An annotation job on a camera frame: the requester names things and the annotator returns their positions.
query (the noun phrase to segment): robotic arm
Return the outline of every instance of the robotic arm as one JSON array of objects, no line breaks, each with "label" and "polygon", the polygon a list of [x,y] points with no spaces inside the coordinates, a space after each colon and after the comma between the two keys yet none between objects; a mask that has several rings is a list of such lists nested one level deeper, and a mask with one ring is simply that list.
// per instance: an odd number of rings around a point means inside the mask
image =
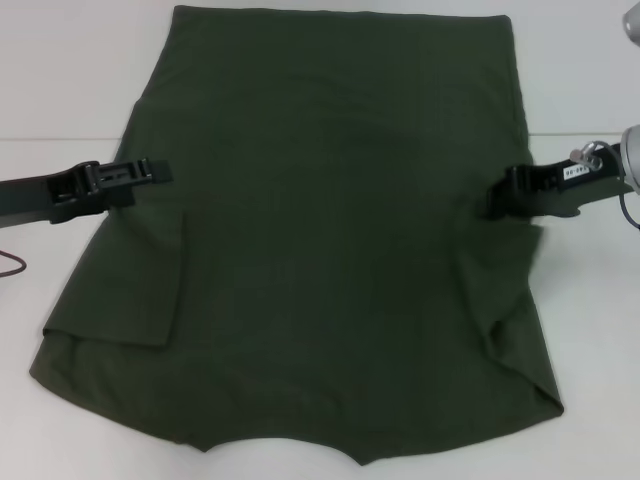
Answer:
[{"label": "robotic arm", "polygon": [[[640,3],[624,15],[623,27],[640,46]],[[618,196],[625,218],[640,229],[624,200],[632,191],[640,194],[640,125],[629,128],[619,144],[590,142],[571,152],[564,162],[508,168],[479,209],[489,220],[505,216],[575,217],[582,205]]]}]

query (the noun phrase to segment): label sticker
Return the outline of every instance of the label sticker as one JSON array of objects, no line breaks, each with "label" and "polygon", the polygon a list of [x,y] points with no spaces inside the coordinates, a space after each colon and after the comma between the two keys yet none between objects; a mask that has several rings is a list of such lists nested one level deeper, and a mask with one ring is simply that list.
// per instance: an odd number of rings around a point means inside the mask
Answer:
[{"label": "label sticker", "polygon": [[582,175],[586,175],[591,170],[589,170],[584,165],[574,165],[573,167],[567,167],[564,169],[564,179],[571,180],[572,178],[581,177]]}]

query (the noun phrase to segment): green fabric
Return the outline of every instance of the green fabric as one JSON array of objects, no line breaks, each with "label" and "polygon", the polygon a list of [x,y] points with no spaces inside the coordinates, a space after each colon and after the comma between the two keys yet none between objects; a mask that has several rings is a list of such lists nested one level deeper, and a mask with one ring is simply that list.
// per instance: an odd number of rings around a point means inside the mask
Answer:
[{"label": "green fabric", "polygon": [[507,17],[178,7],[117,155],[175,182],[109,215],[31,374],[202,450],[362,464],[556,417],[540,230],[473,214],[527,137]]}]

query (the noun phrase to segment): black cable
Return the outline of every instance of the black cable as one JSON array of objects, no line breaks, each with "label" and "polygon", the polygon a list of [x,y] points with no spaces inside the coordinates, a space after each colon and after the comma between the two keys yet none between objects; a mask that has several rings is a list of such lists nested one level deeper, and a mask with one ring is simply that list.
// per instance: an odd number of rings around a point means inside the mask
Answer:
[{"label": "black cable", "polygon": [[27,269],[27,262],[22,260],[20,257],[16,257],[15,255],[11,255],[10,253],[7,253],[7,252],[3,252],[2,250],[0,250],[0,257],[8,258],[20,264],[20,266],[15,270],[9,270],[8,272],[0,272],[0,278],[11,277],[12,275],[17,275],[19,273],[22,273]]},{"label": "black cable", "polygon": [[[593,143],[595,143],[596,145],[599,145],[600,147],[606,148],[609,151],[609,153],[613,155],[613,158],[615,158],[616,161],[618,162],[618,172],[620,173],[620,180],[624,181],[625,172],[624,172],[624,166],[622,165],[622,157],[620,157],[620,154],[616,152],[613,149],[613,147],[609,145],[607,142],[596,141]],[[620,199],[620,208],[622,209],[622,214],[624,215],[624,218],[626,218],[627,222],[629,222],[634,228],[637,228],[638,230],[640,230],[640,224],[631,217],[631,214],[627,209],[627,202],[624,199],[624,195],[620,195],[619,199]]]}]

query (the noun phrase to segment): white surface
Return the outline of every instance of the white surface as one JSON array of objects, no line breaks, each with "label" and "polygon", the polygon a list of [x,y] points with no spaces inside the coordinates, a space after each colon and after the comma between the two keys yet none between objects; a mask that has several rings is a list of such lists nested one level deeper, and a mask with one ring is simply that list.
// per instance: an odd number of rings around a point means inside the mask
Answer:
[{"label": "white surface", "polygon": [[[514,23],[533,133],[640,123],[636,0],[195,0],[218,7],[485,16]],[[162,49],[176,0],[0,2],[0,138],[118,138]]]},{"label": "white surface", "polygon": [[[118,137],[162,47],[171,2],[0,2],[0,138]],[[214,2],[201,2],[213,5]],[[622,131],[640,123],[640,49],[622,36],[630,1],[272,1],[243,6],[451,14],[509,13],[532,132]],[[238,6],[239,2],[227,5]],[[582,28],[598,34],[578,36]],[[602,67],[589,72],[593,59]],[[613,68],[616,74],[605,72]],[[591,115],[592,108],[600,110]],[[535,137],[540,163],[596,137]],[[619,137],[597,138],[610,142]],[[117,141],[0,141],[0,180],[110,161]],[[629,196],[640,218],[640,199]],[[42,325],[101,218],[0,230],[30,263],[0,280],[0,478],[11,480],[580,480],[640,471],[640,235],[616,200],[548,226],[531,283],[565,416],[453,452],[360,468],[343,454],[286,440],[208,454],[118,426],[39,387],[27,374]],[[0,261],[0,270],[5,264]]]}]

